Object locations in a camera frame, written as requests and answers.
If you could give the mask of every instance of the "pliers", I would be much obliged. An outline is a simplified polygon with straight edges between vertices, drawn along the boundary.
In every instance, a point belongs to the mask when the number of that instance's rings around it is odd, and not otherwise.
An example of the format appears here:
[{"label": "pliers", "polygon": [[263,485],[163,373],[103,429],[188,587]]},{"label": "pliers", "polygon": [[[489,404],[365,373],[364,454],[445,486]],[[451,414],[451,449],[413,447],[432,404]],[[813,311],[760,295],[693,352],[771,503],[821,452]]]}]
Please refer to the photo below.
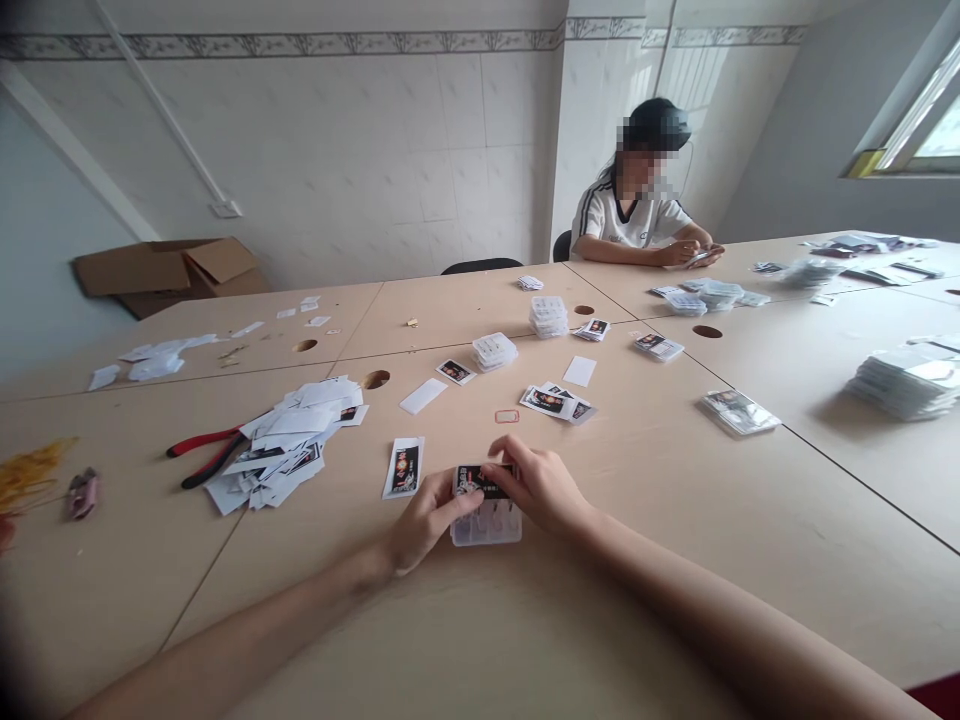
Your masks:
[{"label": "pliers", "polygon": [[220,432],[209,433],[207,435],[197,435],[196,437],[181,440],[176,445],[168,448],[167,457],[180,457],[202,445],[209,445],[218,440],[229,441],[220,452],[214,455],[210,462],[180,483],[180,487],[184,490],[192,490],[195,487],[203,485],[207,480],[220,472],[220,469],[226,464],[227,460],[230,459],[230,456],[239,450],[240,446],[247,441],[247,437],[240,432],[241,427],[241,425],[237,425],[237,427],[230,428],[229,430],[221,430]]}]

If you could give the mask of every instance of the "chair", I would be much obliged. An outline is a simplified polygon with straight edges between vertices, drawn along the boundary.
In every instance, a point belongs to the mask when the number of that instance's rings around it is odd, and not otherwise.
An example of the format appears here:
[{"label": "chair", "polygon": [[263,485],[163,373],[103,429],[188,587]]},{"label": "chair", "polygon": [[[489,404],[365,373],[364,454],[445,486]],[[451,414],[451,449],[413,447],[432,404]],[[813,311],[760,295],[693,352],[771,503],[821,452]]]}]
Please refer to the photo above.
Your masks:
[{"label": "chair", "polygon": [[512,258],[490,258],[489,260],[468,260],[456,263],[444,270],[441,275],[458,275],[465,272],[482,272],[484,270],[503,270],[510,267],[523,267],[522,262]]},{"label": "chair", "polygon": [[566,262],[570,259],[570,242],[573,239],[569,230],[560,233],[560,237],[553,244],[553,261]]}]

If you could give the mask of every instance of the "person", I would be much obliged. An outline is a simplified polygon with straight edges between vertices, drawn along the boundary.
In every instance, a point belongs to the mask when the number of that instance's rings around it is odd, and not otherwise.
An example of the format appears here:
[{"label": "person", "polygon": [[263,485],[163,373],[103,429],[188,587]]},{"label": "person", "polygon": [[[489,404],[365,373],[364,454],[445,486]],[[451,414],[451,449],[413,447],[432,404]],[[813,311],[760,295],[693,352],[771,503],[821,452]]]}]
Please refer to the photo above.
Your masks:
[{"label": "person", "polygon": [[[687,114],[665,98],[641,103],[625,118],[613,162],[577,205],[571,252],[585,260],[670,267],[709,255],[691,267],[712,265],[723,254],[677,200],[654,194],[663,161],[690,139]],[[673,238],[665,247],[655,242]]]},{"label": "person", "polygon": [[[542,530],[619,578],[758,715],[936,717],[798,622],[590,505],[556,453],[532,450],[506,435],[493,442],[489,455],[520,472],[515,477],[486,464],[485,477]],[[223,715],[356,606],[402,582],[454,520],[480,507],[481,490],[457,496],[452,483],[452,469],[427,476],[385,536],[154,657],[68,717]]]}]

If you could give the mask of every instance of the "cardboard box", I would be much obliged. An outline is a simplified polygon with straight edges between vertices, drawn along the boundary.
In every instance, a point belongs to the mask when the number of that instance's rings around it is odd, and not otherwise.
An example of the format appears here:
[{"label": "cardboard box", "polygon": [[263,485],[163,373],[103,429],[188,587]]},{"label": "cardboard box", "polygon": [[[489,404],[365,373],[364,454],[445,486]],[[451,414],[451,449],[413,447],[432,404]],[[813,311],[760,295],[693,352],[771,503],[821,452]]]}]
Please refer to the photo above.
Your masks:
[{"label": "cardboard box", "polygon": [[87,297],[113,295],[140,320],[182,300],[270,291],[233,237],[127,245],[75,258],[73,270]]}]

